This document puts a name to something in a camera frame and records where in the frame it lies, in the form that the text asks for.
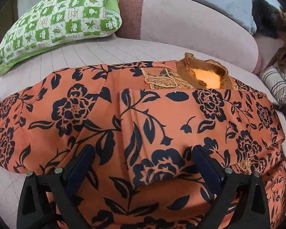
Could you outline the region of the orange black floral garment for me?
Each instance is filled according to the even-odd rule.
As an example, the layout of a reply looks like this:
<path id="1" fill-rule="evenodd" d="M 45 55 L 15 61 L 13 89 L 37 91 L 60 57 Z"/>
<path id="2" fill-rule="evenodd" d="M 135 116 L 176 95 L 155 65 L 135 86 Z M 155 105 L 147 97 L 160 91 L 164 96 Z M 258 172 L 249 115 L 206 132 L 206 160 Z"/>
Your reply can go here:
<path id="1" fill-rule="evenodd" d="M 0 166 L 26 174 L 18 228 L 277 228 L 275 105 L 200 61 L 57 70 L 0 100 Z"/>

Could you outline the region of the beige striped cloth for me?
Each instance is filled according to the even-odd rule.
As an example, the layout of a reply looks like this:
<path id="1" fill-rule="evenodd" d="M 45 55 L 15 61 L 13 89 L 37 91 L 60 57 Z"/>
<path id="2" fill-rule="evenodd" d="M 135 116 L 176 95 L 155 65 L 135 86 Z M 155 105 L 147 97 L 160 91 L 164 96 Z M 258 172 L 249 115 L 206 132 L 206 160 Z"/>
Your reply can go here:
<path id="1" fill-rule="evenodd" d="M 266 85 L 279 106 L 286 105 L 286 69 L 270 66 L 260 74 L 260 79 Z"/>

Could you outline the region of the pink quilted bed cover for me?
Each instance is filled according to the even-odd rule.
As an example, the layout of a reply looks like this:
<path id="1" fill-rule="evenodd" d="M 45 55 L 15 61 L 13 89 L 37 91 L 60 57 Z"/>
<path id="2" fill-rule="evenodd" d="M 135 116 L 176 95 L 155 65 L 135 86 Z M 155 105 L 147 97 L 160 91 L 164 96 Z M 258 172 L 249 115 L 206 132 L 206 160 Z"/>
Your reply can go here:
<path id="1" fill-rule="evenodd" d="M 190 228 L 215 200 L 191 161 L 261 173 L 271 228 L 286 214 L 286 122 L 254 74 L 223 61 L 226 90 L 151 88 L 185 49 L 109 37 L 33 57 L 0 77 L 0 218 L 16 228 L 28 171 L 86 145 L 95 158 L 74 202 L 92 228 Z"/>

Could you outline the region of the black furry cloth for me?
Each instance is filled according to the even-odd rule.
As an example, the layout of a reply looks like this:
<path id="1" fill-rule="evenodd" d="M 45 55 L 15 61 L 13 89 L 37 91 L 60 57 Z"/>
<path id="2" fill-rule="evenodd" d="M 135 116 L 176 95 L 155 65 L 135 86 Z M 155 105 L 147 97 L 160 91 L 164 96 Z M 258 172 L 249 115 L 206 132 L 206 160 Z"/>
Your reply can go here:
<path id="1" fill-rule="evenodd" d="M 265 0 L 253 0 L 252 16 L 257 27 L 257 34 L 278 39 L 284 22 L 276 7 Z"/>

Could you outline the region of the green white patterned pillow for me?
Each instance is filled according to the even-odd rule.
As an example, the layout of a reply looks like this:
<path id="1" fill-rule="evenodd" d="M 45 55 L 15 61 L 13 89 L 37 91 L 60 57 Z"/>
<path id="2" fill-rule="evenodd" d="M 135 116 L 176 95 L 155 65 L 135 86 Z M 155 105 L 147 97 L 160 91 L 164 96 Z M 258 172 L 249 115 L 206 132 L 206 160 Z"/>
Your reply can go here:
<path id="1" fill-rule="evenodd" d="M 73 41 L 102 38 L 122 24 L 119 0 L 41 0 L 0 43 L 0 76 L 30 57 Z"/>

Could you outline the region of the pink bolster cushion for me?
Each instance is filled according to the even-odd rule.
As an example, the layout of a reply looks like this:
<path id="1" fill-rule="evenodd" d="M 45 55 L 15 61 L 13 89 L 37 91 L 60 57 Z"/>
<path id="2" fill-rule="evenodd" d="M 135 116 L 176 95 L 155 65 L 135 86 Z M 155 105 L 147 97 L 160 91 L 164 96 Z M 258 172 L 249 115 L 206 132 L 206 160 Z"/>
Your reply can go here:
<path id="1" fill-rule="evenodd" d="M 216 10 L 191 0 L 119 0 L 120 38 L 194 50 L 257 74 L 261 65 L 253 36 Z"/>

